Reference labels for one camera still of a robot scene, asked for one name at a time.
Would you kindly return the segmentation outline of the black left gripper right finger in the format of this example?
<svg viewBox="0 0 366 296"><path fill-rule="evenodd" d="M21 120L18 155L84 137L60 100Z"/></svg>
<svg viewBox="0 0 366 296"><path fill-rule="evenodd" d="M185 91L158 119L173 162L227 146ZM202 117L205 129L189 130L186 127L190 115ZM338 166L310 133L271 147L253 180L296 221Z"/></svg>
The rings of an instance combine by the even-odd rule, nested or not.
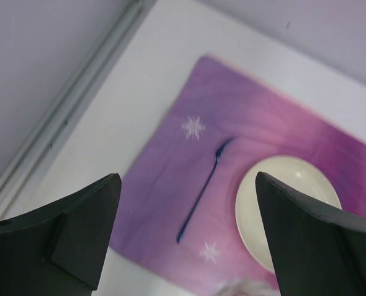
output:
<svg viewBox="0 0 366 296"><path fill-rule="evenodd" d="M366 295L366 218L268 173L258 173L255 184L280 293Z"/></svg>

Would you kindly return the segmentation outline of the blue metallic fork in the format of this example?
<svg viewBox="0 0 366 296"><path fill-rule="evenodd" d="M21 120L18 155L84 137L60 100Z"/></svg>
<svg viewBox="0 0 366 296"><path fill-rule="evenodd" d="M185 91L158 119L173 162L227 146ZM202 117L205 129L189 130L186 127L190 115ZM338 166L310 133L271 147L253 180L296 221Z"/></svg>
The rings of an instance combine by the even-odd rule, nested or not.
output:
<svg viewBox="0 0 366 296"><path fill-rule="evenodd" d="M179 230L179 232L178 232L178 234L177 234L177 237L176 237L176 242L177 242L177 244L179 244L179 243L182 241L183 236L184 236L184 234L185 234L185 231L186 231L186 229L187 229L187 227L188 227L188 224L189 224L189 222L190 222L190 220L191 220L191 218L192 218L192 216L193 216L193 214L194 214L194 212L195 212L195 210L196 210L196 208L197 208L197 206L198 206L198 204L199 204L199 202L200 202L200 200L201 200L201 198L202 198L202 196L203 196L203 194L204 194L205 190L207 189L208 184L209 184L209 182L210 182L211 178L213 177L213 175L214 175L214 173L215 173L215 171L216 171L216 168L217 168L217 166L218 166L218 164L219 164L219 162L220 162L220 159L221 159L221 157L222 157L222 155L223 155L224 150L226 149L226 147L227 147L227 146L228 146L228 145L229 145L229 144L230 144L234 139L235 139L235 137L228 138L228 139L227 139L225 142L223 142L223 143L222 143L222 145L220 145L220 146L217 148L217 150L215 151L215 162L214 162L213 168L212 168L212 170L211 170L211 172L210 172L210 174L209 174L208 178L206 179L206 181L205 181L205 183L204 183L204 185L203 185L203 187L202 187L202 189L201 189L200 193L198 194L198 196L197 196L197 198L196 198L195 202L193 203L193 206L191 207L191 209L190 209L190 211L189 211L189 213L188 213L188 215L187 215L187 217L186 217L186 219L185 219L184 223L182 224L182 226L181 226L181 228L180 228L180 230Z"/></svg>

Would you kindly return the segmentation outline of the white round plate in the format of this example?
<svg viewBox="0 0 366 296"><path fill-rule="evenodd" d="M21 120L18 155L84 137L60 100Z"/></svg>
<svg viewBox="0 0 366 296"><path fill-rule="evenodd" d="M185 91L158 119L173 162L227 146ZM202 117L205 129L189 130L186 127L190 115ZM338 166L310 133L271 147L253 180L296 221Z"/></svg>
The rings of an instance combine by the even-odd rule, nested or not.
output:
<svg viewBox="0 0 366 296"><path fill-rule="evenodd" d="M274 273L272 257L257 202L255 179L264 172L299 192L341 209L340 199L328 178L309 162L276 155L253 164L242 178L236 194L235 217L239 235L248 252L267 271Z"/></svg>

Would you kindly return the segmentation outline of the purple princess cloth placemat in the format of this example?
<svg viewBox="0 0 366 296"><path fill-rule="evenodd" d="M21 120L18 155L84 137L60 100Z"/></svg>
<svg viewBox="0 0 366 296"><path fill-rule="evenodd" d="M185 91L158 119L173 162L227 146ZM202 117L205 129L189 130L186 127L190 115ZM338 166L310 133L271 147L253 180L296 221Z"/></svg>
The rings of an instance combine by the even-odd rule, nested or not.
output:
<svg viewBox="0 0 366 296"><path fill-rule="evenodd" d="M177 234L226 147L182 241ZM312 112L205 55L122 180L110 246L195 295L251 278L277 288L244 246L239 183L256 162L291 155L315 165L348 212L366 217L366 145Z"/></svg>

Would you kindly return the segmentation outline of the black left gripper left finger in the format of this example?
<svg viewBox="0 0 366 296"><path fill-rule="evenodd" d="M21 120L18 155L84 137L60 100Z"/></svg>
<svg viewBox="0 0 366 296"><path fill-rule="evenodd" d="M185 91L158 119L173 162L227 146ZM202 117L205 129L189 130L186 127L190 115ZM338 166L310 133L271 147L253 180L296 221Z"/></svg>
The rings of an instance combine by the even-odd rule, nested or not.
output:
<svg viewBox="0 0 366 296"><path fill-rule="evenodd" d="M97 290L122 181L83 189L0 221L0 295L91 295Z"/></svg>

